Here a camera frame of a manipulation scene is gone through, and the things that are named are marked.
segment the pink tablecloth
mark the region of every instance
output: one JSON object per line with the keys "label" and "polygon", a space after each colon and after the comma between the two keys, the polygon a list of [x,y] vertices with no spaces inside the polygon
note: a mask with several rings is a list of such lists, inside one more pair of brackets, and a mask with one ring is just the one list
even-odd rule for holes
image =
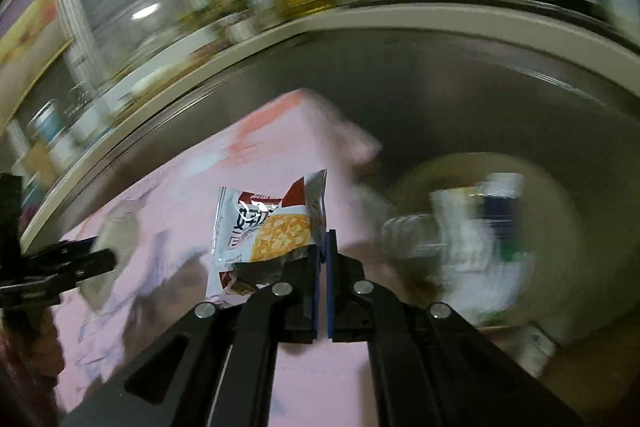
{"label": "pink tablecloth", "polygon": [[[378,144],[329,105],[299,90],[176,156],[67,233],[97,234],[107,213],[146,194],[138,211],[139,244],[100,314],[78,290],[55,311],[66,359],[56,395],[71,410],[86,393],[204,298],[213,215],[220,185],[275,196],[295,179],[326,168],[326,213],[341,248],[370,233],[351,184],[354,165]],[[270,425],[374,425],[365,344],[281,346]]]}

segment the bolt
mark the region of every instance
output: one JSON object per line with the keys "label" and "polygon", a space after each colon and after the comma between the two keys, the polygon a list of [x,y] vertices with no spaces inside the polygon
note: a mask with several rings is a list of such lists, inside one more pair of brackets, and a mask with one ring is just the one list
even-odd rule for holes
{"label": "bolt", "polygon": [[199,319],[208,319],[216,312],[216,305],[211,302],[201,302],[194,309],[196,317]]}
{"label": "bolt", "polygon": [[446,319],[451,314],[451,308],[441,302],[436,302],[429,310],[434,319]]}
{"label": "bolt", "polygon": [[373,291],[373,283],[367,280],[358,281],[353,285],[353,291],[358,295],[366,295]]}
{"label": "bolt", "polygon": [[271,288],[271,291],[278,297],[284,297],[285,295],[289,295],[292,289],[288,282],[276,282]]}

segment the kitchen counter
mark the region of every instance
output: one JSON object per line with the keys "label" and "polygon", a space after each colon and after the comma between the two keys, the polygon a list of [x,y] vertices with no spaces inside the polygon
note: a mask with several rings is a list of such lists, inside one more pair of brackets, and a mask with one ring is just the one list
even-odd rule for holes
{"label": "kitchen counter", "polygon": [[22,236],[23,250],[26,251],[47,219],[82,178],[162,108],[220,71],[274,44],[305,33],[347,28],[417,29],[505,41],[562,58],[640,95],[639,55],[587,29],[540,14],[505,7],[450,3],[330,10],[278,26],[215,55],[117,124],[87,150],[49,192]]}

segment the white snack package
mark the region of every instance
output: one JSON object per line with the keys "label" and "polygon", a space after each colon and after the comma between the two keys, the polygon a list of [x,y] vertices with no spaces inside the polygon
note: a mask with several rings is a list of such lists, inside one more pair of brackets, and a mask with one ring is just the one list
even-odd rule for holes
{"label": "white snack package", "polygon": [[307,245],[322,248],[326,170],[295,181],[283,197],[221,187],[214,220],[207,298],[236,304],[235,263],[269,261]]}

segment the snack packet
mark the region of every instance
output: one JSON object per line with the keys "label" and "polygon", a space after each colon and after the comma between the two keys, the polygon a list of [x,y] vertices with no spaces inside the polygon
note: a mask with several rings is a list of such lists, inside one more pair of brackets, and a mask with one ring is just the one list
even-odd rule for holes
{"label": "snack packet", "polygon": [[[259,287],[274,282],[274,267],[282,271],[284,263],[304,257],[303,247],[321,248],[325,182],[326,170],[308,174],[281,198],[221,187],[207,298],[243,302]],[[247,263],[257,264],[249,271]],[[242,276],[249,272],[250,278]]]}

